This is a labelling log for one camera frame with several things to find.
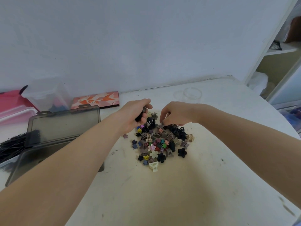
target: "hand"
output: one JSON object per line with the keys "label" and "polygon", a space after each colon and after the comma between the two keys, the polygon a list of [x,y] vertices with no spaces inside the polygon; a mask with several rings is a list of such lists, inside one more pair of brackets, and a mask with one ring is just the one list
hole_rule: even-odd
{"label": "hand", "polygon": [[149,109],[153,108],[150,102],[150,99],[142,99],[140,101],[129,101],[117,112],[124,121],[122,127],[124,133],[129,133],[137,126],[142,125],[146,122],[148,110],[146,110],[146,112],[143,113],[142,118],[139,122],[135,121],[135,118],[139,116],[139,114],[142,112],[143,107]]}
{"label": "hand", "polygon": [[164,126],[178,124],[183,126],[186,123],[198,123],[201,117],[200,109],[204,104],[190,104],[184,102],[170,102],[165,106],[160,115],[160,123]]}

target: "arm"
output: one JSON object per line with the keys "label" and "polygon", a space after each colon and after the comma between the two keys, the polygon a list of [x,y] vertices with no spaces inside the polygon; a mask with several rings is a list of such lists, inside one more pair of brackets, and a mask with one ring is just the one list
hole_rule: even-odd
{"label": "arm", "polygon": [[65,225],[118,138],[146,122],[135,118],[150,101],[128,102],[2,190],[1,225]]}
{"label": "arm", "polygon": [[160,122],[203,125],[258,176],[301,208],[300,140],[205,104],[170,102],[162,110]]}

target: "orange patterned box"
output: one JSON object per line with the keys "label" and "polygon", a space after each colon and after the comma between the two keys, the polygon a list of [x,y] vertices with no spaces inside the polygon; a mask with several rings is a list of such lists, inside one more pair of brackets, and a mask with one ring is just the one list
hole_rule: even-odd
{"label": "orange patterned box", "polygon": [[99,93],[73,99],[71,109],[78,108],[79,105],[90,104],[98,105],[100,109],[119,106],[118,91]]}

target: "box lid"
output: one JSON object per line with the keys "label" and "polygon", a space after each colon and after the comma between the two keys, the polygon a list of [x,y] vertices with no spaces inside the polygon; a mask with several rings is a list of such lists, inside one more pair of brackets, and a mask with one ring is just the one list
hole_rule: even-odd
{"label": "box lid", "polygon": [[70,141],[100,122],[99,106],[39,112],[29,119],[25,146],[44,146]]}

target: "right hand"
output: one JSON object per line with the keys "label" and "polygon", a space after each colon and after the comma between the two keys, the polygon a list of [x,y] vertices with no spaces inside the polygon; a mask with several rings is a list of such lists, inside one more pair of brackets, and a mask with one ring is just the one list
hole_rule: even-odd
{"label": "right hand", "polygon": [[204,104],[190,104],[185,102],[170,102],[165,106],[160,115],[160,123],[164,126],[178,124],[183,126],[186,123],[198,123],[201,116],[200,108]]}

